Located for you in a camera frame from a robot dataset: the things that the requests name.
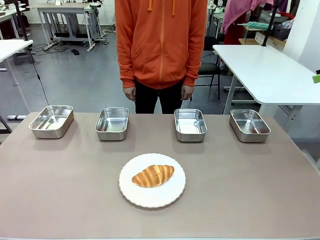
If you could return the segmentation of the person's left hand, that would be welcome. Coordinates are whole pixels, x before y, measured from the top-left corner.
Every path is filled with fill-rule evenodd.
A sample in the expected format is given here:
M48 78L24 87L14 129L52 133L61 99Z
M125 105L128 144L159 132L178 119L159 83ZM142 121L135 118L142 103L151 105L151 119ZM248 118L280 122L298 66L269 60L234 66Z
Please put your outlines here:
M182 101L189 100L192 97L193 92L194 92L193 86L188 86L183 84L181 88L181 100Z

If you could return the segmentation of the person's right hand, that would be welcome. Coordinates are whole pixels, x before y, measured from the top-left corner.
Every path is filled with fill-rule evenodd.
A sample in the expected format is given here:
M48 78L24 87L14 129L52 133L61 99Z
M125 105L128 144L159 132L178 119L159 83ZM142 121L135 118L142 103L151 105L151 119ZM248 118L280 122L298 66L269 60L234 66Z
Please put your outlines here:
M124 87L122 89L124 95L130 100L135 102L136 101L136 87Z

